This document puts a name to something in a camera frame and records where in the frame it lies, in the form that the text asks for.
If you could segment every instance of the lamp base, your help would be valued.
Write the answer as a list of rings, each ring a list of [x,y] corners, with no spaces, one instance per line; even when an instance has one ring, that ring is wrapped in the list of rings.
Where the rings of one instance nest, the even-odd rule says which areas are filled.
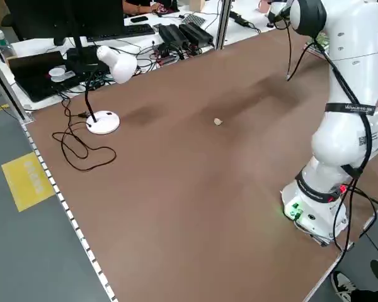
[[[111,111],[98,111],[94,113],[96,123],[93,117],[87,119],[87,129],[94,134],[108,134],[114,132],[120,124],[119,116]]]

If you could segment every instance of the black box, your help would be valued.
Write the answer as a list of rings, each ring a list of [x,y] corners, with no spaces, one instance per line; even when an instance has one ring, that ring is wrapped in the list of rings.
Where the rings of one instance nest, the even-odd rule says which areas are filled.
[[[213,36],[193,22],[181,24],[179,29],[188,38],[191,44],[199,48],[213,45]]]
[[[186,39],[185,35],[179,30],[179,28],[172,24],[172,25],[160,25],[159,26],[159,35],[164,40],[165,44],[174,44],[181,48],[188,47],[188,39]]]

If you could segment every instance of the desk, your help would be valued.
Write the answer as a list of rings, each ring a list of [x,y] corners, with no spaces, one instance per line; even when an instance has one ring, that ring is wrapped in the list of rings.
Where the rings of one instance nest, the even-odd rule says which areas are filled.
[[[121,125],[79,130],[118,154],[89,173],[50,137],[66,127],[62,107],[36,112],[28,131],[119,301],[300,302],[328,272],[337,250],[296,230],[280,199],[311,158],[328,66],[306,55],[287,83],[287,60],[286,32],[271,31],[90,94]],[[84,110],[81,96],[71,110]],[[378,156],[360,182],[378,198]],[[355,198],[353,213],[355,240],[372,209]]]
[[[217,13],[217,5],[219,0],[210,0],[205,3],[205,6],[202,10],[203,13]],[[245,19],[255,24],[256,27],[258,27],[261,31],[268,31],[271,30],[271,28],[266,27],[266,24],[268,22],[267,18],[264,14],[259,13],[256,8],[258,7],[258,1],[257,0],[240,0],[232,3],[233,10],[235,12],[242,14]],[[189,14],[191,11],[189,11],[188,6],[182,6],[180,7],[179,13],[169,14],[166,15],[164,18],[160,18],[156,16],[155,14],[146,14],[146,16],[149,18],[146,23],[150,24],[151,26],[154,26],[155,24],[162,23],[164,25],[169,24],[176,24],[179,26],[181,24],[181,19],[178,18],[180,14]],[[219,16],[214,14],[202,14],[202,13],[196,13],[198,16],[202,17],[203,19],[206,19],[207,22],[204,24],[203,28],[211,24],[207,31],[216,37],[217,29],[219,26]],[[131,18],[125,19],[126,25],[132,25],[130,21]],[[227,35],[226,35],[226,44],[232,44],[235,42],[238,42],[240,40],[244,40],[246,38],[249,38],[251,36],[255,36],[256,32],[250,28],[244,28],[242,26],[239,26],[233,20],[230,20],[229,27],[227,29]],[[146,47],[152,46],[152,42],[154,41],[155,45],[159,45],[163,42],[159,34],[155,35],[149,35],[149,36],[138,36],[134,38],[126,38],[124,39],[126,42],[133,43],[135,45],[140,46],[142,49]],[[98,42],[97,45],[108,45],[112,47],[119,48],[121,50],[124,50],[126,52],[130,53],[137,53],[139,52],[139,49],[133,45],[129,45],[128,43],[123,42],[122,40],[110,40],[105,42]],[[61,47],[54,48],[53,45],[53,39],[33,39],[33,40],[27,40],[22,41],[18,43],[14,43],[14,49],[16,50],[16,53],[19,57],[25,57],[29,55],[37,55],[40,53],[44,53],[47,51],[60,51],[61,53],[65,53],[67,49],[73,47],[74,41],[70,38],[66,39],[66,43]],[[82,44],[83,46],[92,45],[92,43],[87,43],[85,37],[82,37]],[[203,51],[206,52],[208,50],[212,49],[212,47],[204,48]],[[148,59],[149,55],[151,53],[147,53],[143,56],[140,56],[142,59]],[[2,70],[4,76],[6,77],[7,81],[12,84],[14,83],[14,75],[10,71],[9,67],[2,63],[0,61],[0,69]],[[44,99],[43,101],[40,101],[38,103],[31,102],[31,99],[17,86],[13,86],[15,94],[20,99],[20,103],[25,109],[42,109],[44,107],[59,103],[61,101],[61,98],[59,96],[52,96],[50,98]],[[77,87],[73,89],[73,91],[82,91],[82,87]],[[70,97],[74,97],[78,94],[68,94]]]

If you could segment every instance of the white desk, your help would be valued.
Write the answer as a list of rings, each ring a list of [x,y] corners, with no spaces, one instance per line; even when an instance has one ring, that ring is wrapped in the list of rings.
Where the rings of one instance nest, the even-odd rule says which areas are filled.
[[[262,32],[271,30],[271,28],[266,27],[266,24],[268,23],[266,16],[264,14],[261,14],[259,11],[257,11],[258,3],[259,3],[259,0],[236,0],[235,2],[232,3],[232,10],[235,11],[236,13],[241,14],[244,19],[252,22]],[[203,7],[202,12],[214,13],[214,14],[195,13],[196,15],[207,20],[202,26],[202,28],[206,28],[206,26],[212,23],[207,28],[207,31],[214,37],[216,37],[217,35],[217,30],[219,27],[219,18],[220,18],[219,15],[216,15],[217,7],[219,8],[219,11],[220,11],[222,4],[219,0],[209,0],[205,3],[205,6]],[[158,23],[162,23],[164,25],[176,24],[177,26],[179,26],[179,24],[181,24],[181,19],[179,19],[178,16],[180,14],[185,15],[189,13],[191,13],[191,11],[189,11],[188,6],[181,6],[179,13],[168,14],[162,18],[156,16],[155,14],[146,14],[146,16],[148,17],[148,20],[145,22],[150,24],[151,26],[154,26]],[[130,22],[129,18],[125,19],[125,25],[131,25],[131,24],[133,23]],[[255,35],[257,35],[257,32],[255,30],[252,30],[251,28],[244,28],[236,24],[233,20],[230,19],[227,33],[226,33],[226,45],[247,39]],[[87,43],[85,38],[82,38],[81,41],[82,41],[83,46],[92,45],[92,43]],[[132,43],[136,46],[130,45],[124,41]],[[134,38],[126,38],[123,40],[108,40],[108,41],[103,41],[103,42],[96,42],[96,44],[116,47],[118,49],[124,50],[126,52],[130,52],[130,53],[138,53],[139,48],[137,46],[141,47],[141,49],[144,49],[146,47],[152,46],[153,41],[155,45],[159,45],[163,42],[159,34],[156,33],[155,35],[138,36]],[[53,39],[33,39],[33,40],[27,40],[27,41],[14,43],[13,46],[19,57],[26,57],[29,55],[37,55],[40,53],[53,52],[53,51],[60,51],[61,53],[65,53],[67,49],[74,46],[73,44],[74,44],[74,40],[72,38],[66,39],[65,44],[61,47],[54,47]],[[203,52],[206,52],[210,49],[212,49],[212,47],[204,48]],[[148,61],[140,60],[140,59],[148,59],[150,54],[151,52],[145,55],[138,56],[139,65],[147,65]],[[2,70],[7,81],[10,84],[13,84],[14,75],[10,71],[9,67],[0,61],[0,69]],[[25,109],[32,109],[32,110],[42,109],[44,107],[59,103],[61,101],[61,98],[59,96],[52,96],[47,99],[44,99],[43,101],[34,103],[16,84],[13,85],[12,88],[15,94],[17,95],[17,97],[19,98],[21,105]],[[73,89],[73,91],[82,92],[83,87],[76,87]],[[73,97],[77,94],[68,94],[68,95],[70,97]]]

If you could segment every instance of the water bottle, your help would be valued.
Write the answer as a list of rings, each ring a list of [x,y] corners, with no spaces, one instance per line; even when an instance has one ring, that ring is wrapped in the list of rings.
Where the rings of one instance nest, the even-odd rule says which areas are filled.
[[[3,31],[1,30],[0,30],[0,55],[7,65],[8,65],[8,60],[17,57],[17,54],[13,46],[11,46],[11,44],[8,43],[8,41],[6,40],[6,37],[4,36]]]

